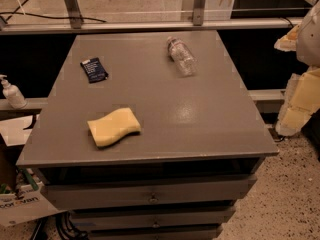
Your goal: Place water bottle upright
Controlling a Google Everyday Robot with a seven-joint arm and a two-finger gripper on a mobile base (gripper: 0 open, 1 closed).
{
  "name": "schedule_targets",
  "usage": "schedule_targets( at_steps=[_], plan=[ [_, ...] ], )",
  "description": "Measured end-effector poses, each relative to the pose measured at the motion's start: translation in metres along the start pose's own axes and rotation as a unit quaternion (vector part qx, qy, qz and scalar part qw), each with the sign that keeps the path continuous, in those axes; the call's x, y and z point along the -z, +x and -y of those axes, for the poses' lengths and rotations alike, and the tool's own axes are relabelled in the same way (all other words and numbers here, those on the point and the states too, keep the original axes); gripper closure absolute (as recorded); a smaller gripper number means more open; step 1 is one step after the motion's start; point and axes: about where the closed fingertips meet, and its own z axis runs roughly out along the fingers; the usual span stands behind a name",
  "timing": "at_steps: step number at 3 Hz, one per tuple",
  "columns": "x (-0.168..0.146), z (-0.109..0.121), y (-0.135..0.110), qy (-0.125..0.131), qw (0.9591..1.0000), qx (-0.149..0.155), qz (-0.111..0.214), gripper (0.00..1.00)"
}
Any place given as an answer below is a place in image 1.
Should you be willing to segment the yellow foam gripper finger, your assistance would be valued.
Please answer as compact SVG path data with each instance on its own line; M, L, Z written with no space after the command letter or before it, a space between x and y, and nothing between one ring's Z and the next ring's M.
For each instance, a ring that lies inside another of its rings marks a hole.
M295 51L299 28L300 25L294 26L286 35L276 41L274 48L284 52Z
M275 130L279 135L298 133L320 109L320 68L309 67L302 75L292 74L284 95Z

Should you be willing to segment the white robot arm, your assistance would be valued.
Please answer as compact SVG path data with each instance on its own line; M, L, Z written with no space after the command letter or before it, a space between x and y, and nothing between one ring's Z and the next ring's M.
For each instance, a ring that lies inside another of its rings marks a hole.
M320 109L320 1L274 48L295 51L297 60L308 66L302 75L291 75L275 125L279 135L292 136Z

